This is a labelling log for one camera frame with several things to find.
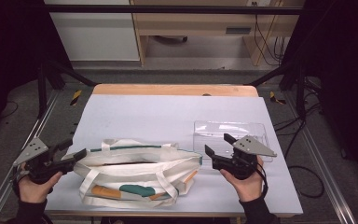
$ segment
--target tote bag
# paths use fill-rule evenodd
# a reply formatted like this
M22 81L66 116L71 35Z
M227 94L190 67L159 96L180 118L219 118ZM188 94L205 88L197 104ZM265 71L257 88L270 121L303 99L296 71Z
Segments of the tote bag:
M74 172L84 177L79 189L84 204L151 208L175 204L187 194L201 161L199 153L177 144L106 139L76 163Z

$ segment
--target white tabletop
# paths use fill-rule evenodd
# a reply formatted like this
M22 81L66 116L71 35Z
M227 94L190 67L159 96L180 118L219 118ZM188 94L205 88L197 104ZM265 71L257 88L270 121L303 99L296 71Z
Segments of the white tabletop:
M98 95L92 94L68 153L101 147L106 138L131 138L151 144L179 143L193 148L194 121L253 122L265 126L269 147L278 154L265 162L266 202L279 217L302 214L301 204L283 158L269 112L261 97ZM78 188L82 177L64 175L48 196L51 214L80 216L243 216L234 188L215 170L203 170L195 184L175 205L153 209L116 209L82 204Z

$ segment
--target white cabinet door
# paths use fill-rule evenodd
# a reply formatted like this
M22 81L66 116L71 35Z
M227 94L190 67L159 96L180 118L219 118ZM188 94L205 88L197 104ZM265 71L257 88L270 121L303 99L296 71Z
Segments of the white cabinet door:
M45 0L46 4L128 5L128 0ZM139 61L130 13L50 13L71 61Z

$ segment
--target transparent container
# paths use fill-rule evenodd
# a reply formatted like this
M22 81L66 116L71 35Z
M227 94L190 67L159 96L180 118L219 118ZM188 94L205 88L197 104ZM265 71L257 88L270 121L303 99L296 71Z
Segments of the transparent container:
M233 146L224 140L224 133L236 139L252 136L264 146L269 147L266 129L261 123L218 122L196 120L194 122L193 150L202 155L201 169L212 169L212 160L205 154L205 145L216 155L231 158ZM271 162L271 157L261 156L264 162Z

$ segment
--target person's arm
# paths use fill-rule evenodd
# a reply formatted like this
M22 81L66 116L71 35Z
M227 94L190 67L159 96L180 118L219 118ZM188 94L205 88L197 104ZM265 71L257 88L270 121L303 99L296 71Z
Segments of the person's arm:
M257 156L260 166L263 161ZM247 224L278 224L280 220L269 212L264 198L261 196L263 178L254 172L244 180L239 180L226 170L220 170L220 173L230 183L240 198L240 204L246 215Z
M16 218L10 224L38 224L42 222L48 192L60 180L61 172L55 174L48 182L38 185L31 181L29 176L23 177L19 182L20 198Z

